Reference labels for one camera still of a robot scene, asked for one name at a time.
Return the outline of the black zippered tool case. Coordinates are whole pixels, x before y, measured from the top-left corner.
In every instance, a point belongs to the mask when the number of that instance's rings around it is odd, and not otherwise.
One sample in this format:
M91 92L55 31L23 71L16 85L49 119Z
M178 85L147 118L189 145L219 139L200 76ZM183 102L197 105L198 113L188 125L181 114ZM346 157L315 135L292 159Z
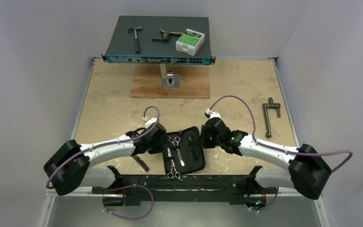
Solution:
M191 143L188 139L188 137L190 135L193 136L193 141L194 141L195 147L198 151L198 156L199 156L198 160L195 159L193 147L191 146ZM179 143L179 148L181 150L181 154L182 154L183 160L185 162L185 166L181 166L178 155L177 155L176 147L174 147L168 141L167 136L170 136L172 138L174 138L174 137L181 138L181 141ZM168 158L168 155L167 155L167 148L171 149L171 153L174 158L174 163L175 163L176 169L178 172L181 173L181 175L192 174L192 173L196 173L201 170L204 170L204 168L206 167L205 155L204 155L204 151L203 151L203 148L202 148L202 145L200 142L200 133L196 126L193 126L193 127L190 127L190 128L184 129L184 130L180 130L180 131L168 132L167 136L166 136L166 144L165 144L166 148L163 151L164 169L165 169L166 173L168 173L170 171L170 159Z

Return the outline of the black comb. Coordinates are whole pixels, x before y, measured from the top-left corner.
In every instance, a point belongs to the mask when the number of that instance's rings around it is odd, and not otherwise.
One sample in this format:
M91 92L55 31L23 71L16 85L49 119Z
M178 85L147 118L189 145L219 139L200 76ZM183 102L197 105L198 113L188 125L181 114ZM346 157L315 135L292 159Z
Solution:
M149 172L149 166L137 155L132 156L132 158L140 165L140 167L145 171Z

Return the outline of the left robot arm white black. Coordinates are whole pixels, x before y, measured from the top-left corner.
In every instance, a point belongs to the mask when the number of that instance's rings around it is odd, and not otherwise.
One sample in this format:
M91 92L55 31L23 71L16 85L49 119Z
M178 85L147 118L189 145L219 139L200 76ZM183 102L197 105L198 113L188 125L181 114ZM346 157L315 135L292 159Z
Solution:
M59 196L77 189L93 166L119 157L137 154L158 153L166 138L166 128L153 123L142 134L135 131L95 144L78 144L75 140L66 141L44 164L48 176L46 188L54 189Z

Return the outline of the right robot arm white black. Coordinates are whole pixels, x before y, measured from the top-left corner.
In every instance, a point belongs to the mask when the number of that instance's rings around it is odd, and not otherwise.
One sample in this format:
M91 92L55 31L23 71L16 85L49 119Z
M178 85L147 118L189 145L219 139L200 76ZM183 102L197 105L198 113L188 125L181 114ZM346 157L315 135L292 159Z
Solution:
M251 192L268 187L293 188L302 196L317 200L332 174L312 146L289 147L254 139L245 131L230 130L219 117L210 118L201 126L200 139L204 148L220 147L226 153L257 158L281 168L276 173L259 168L246 180Z

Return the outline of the black hair clip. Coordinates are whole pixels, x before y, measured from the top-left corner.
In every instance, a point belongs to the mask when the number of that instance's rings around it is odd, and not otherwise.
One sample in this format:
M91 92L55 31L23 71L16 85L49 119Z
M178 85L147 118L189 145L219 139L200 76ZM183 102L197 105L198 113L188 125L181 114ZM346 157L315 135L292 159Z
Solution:
M191 146L193 147L194 154L195 154L195 159L196 159L196 160L198 160L198 158L199 158L199 156L198 156L198 151L197 151L197 149L196 149L196 147L195 147L195 143L194 143L194 141L193 141L193 136L192 136L192 135L190 135L190 136L188 137L188 139L189 139L189 141L190 141L190 143L191 143Z

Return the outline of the silver thinning scissors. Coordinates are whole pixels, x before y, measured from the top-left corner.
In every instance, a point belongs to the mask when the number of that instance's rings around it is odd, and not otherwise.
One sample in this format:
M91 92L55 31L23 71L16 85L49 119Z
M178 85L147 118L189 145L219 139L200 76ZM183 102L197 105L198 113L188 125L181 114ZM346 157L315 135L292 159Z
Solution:
M172 138L170 136L167 136L167 137L168 137L168 141L174 146L178 145L178 143L181 141L180 137L175 137L175 138ZM170 159L170 171L167 173L167 178L168 179L177 179L182 182L183 180L181 179L181 173L178 172L176 169L176 166L174 163L174 158L172 156L170 148L167 148L167 155L168 155L168 158Z

